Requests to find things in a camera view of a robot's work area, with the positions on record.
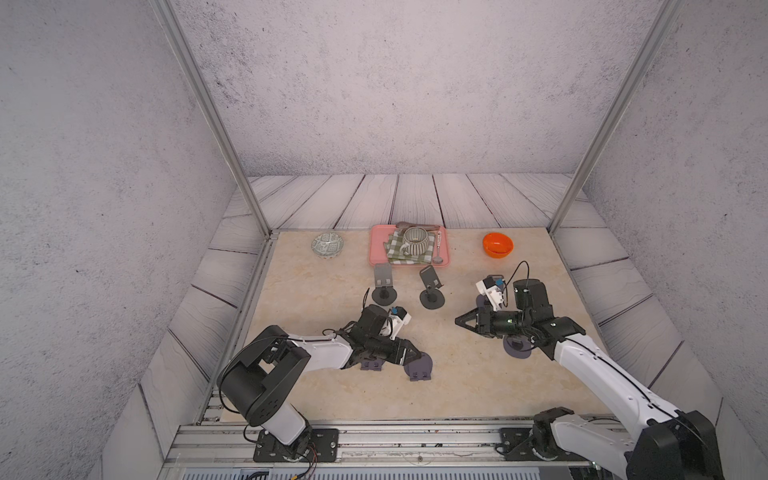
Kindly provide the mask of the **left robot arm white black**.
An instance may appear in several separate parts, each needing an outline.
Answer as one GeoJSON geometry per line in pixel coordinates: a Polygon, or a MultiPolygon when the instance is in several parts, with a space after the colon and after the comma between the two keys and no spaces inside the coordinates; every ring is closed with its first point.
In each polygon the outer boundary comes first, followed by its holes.
{"type": "Polygon", "coordinates": [[[262,428],[296,456],[309,448],[312,434],[308,420],[287,401],[302,374],[366,361],[405,367],[420,360],[424,353],[398,336],[409,322],[402,307],[371,304],[358,319],[320,336],[293,335],[271,325],[222,369],[217,388],[248,425],[262,428]]]}

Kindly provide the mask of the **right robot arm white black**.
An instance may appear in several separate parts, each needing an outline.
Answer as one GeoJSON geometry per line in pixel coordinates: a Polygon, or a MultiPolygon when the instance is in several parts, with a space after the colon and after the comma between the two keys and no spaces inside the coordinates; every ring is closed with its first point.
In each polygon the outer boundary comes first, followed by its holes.
{"type": "Polygon", "coordinates": [[[457,326],[486,338],[526,339],[575,375],[624,428],[606,429],[565,407],[542,411],[529,436],[537,458],[574,454],[619,479],[723,478],[714,425],[642,386],[577,322],[556,316],[540,280],[488,276],[476,287],[476,307],[457,317],[457,326]]]}

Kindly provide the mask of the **metal spoon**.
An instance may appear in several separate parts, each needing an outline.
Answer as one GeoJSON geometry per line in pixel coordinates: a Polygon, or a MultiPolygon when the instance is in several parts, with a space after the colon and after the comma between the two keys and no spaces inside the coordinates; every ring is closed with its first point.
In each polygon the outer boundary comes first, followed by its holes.
{"type": "Polygon", "coordinates": [[[435,235],[435,245],[434,245],[433,254],[432,254],[432,264],[442,265],[443,263],[444,263],[444,259],[442,257],[442,232],[440,230],[437,230],[435,235]]]}

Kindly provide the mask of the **orange bowl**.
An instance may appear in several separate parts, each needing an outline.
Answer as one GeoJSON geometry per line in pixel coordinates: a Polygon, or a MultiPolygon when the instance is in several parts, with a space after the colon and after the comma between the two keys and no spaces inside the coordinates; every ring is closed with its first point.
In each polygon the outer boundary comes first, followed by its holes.
{"type": "Polygon", "coordinates": [[[502,259],[514,250],[514,242],[507,235],[500,232],[491,232],[482,240],[484,252],[491,258],[502,259]]]}

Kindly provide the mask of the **green checkered cloth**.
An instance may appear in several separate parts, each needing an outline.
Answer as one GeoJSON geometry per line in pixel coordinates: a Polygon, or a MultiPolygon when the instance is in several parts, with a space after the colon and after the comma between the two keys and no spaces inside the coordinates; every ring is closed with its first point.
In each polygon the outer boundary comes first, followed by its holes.
{"type": "Polygon", "coordinates": [[[432,262],[432,254],[435,245],[435,231],[428,231],[430,234],[430,246],[427,252],[421,256],[404,255],[401,251],[403,243],[402,234],[405,230],[397,229],[389,239],[384,243],[388,261],[393,265],[417,265],[429,264],[432,262]]]}

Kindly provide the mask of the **striped ceramic cup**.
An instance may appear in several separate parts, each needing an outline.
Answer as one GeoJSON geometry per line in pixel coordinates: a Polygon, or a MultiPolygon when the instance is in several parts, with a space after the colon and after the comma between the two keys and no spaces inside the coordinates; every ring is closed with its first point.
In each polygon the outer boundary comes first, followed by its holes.
{"type": "Polygon", "coordinates": [[[408,227],[402,234],[403,243],[400,251],[408,256],[421,256],[430,246],[430,234],[421,227],[408,227]]]}

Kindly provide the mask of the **brown wooden spoon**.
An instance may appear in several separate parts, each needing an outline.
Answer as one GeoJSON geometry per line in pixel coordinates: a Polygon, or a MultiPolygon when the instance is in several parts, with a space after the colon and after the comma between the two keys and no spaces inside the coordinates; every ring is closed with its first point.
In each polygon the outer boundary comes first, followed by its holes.
{"type": "Polygon", "coordinates": [[[442,225],[429,225],[429,224],[415,224],[415,223],[410,223],[410,222],[398,222],[395,225],[395,228],[396,229],[400,229],[400,230],[407,230],[407,229],[410,229],[410,228],[420,228],[420,229],[423,229],[423,230],[426,230],[426,231],[437,231],[437,230],[440,230],[443,227],[442,227],[442,225]]]}

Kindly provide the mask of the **pink tray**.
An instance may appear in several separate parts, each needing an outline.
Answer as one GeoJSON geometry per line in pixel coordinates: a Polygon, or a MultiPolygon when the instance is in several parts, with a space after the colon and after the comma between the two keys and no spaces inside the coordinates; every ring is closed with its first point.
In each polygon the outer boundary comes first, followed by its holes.
{"type": "MultiPolygon", "coordinates": [[[[384,243],[389,239],[389,236],[397,230],[395,225],[375,225],[370,230],[369,236],[369,264],[374,266],[376,264],[385,263],[388,258],[386,255],[386,249],[384,243]]],[[[442,259],[441,263],[433,262],[437,268],[447,267],[451,263],[451,255],[448,250],[449,242],[446,229],[441,226],[438,229],[440,233],[440,248],[435,248],[435,252],[439,254],[442,259]]]]}

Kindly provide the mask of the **green patterned dish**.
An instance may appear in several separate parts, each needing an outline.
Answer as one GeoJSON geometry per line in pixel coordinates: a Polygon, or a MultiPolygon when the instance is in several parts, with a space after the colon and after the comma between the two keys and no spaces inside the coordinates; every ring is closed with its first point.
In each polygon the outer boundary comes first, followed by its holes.
{"type": "Polygon", "coordinates": [[[320,258],[331,259],[341,253],[344,245],[344,239],[338,233],[323,232],[312,240],[311,250],[320,258]]]}

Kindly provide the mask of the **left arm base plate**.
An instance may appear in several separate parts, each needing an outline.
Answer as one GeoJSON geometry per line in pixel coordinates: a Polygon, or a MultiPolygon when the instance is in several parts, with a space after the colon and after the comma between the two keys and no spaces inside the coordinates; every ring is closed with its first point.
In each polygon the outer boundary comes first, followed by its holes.
{"type": "Polygon", "coordinates": [[[339,434],[338,429],[308,427],[293,443],[283,444],[272,433],[261,431],[256,439],[253,461],[333,463],[337,459],[339,434]]]}

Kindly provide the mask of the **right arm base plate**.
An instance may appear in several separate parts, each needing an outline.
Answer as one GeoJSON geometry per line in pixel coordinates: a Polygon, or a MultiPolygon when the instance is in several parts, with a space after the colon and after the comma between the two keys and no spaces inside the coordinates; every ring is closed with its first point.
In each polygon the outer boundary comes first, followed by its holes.
{"type": "Polygon", "coordinates": [[[551,433],[537,427],[502,428],[494,450],[505,461],[569,462],[585,458],[560,448],[551,433]]]}

